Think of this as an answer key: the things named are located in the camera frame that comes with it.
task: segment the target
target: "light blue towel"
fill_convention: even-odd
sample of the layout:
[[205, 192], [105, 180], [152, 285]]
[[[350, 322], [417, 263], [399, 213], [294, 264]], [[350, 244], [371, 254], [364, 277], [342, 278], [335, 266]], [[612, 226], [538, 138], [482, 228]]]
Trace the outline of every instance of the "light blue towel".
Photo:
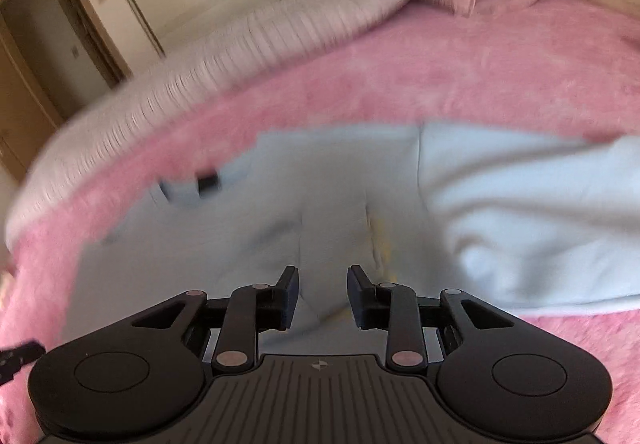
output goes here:
[[228, 296], [300, 269], [268, 352], [375, 352], [346, 270], [421, 296], [459, 288], [516, 314], [640, 307], [640, 139], [612, 144], [430, 123], [262, 135], [200, 197], [154, 186], [82, 255], [64, 340], [188, 289]]

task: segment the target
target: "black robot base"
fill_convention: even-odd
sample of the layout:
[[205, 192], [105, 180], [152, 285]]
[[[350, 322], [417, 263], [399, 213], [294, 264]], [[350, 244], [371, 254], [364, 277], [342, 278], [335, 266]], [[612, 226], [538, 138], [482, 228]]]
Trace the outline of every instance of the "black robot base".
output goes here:
[[[258, 358], [258, 333], [293, 317], [298, 270], [287, 267], [276, 285], [188, 291], [39, 357], [29, 393], [42, 443], [601, 442], [592, 432], [612, 384], [584, 350], [458, 289], [417, 297], [354, 265], [347, 290], [357, 326], [388, 332], [384, 363]], [[443, 361], [429, 363], [424, 327]]]

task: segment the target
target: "ribbed black surface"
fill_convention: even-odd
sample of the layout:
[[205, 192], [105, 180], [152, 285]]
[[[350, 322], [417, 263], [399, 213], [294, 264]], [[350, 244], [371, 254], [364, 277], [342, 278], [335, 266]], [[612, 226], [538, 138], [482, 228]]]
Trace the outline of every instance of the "ribbed black surface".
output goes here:
[[187, 417], [136, 442], [498, 444], [452, 419], [423, 380], [385, 372], [373, 356], [266, 356], [253, 372], [218, 378]]

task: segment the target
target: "pink fluffy blanket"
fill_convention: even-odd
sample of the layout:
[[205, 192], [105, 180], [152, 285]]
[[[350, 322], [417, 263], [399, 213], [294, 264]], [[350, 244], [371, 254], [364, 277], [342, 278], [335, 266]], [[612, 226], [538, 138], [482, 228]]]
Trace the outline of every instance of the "pink fluffy blanket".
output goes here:
[[[470, 20], [410, 5], [349, 44], [198, 106], [22, 232], [0, 347], [27, 338], [56, 344], [82, 244], [104, 234], [158, 177], [220, 166], [269, 129], [442, 117], [593, 139], [638, 132], [640, 23], [581, 0]], [[640, 312], [534, 322], [610, 370], [615, 394], [599, 435], [640, 442]], [[26, 378], [24, 371], [0, 389], [4, 444], [37, 438]]]

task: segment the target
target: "logo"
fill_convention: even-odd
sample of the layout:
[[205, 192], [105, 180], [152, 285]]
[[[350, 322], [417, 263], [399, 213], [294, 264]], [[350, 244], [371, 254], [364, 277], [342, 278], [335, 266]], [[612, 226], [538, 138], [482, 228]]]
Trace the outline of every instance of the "logo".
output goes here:
[[318, 360], [318, 361], [315, 361], [314, 363], [311, 363], [311, 366], [314, 367], [316, 370], [324, 370], [326, 367], [329, 366], [329, 363], [327, 363], [326, 361]]

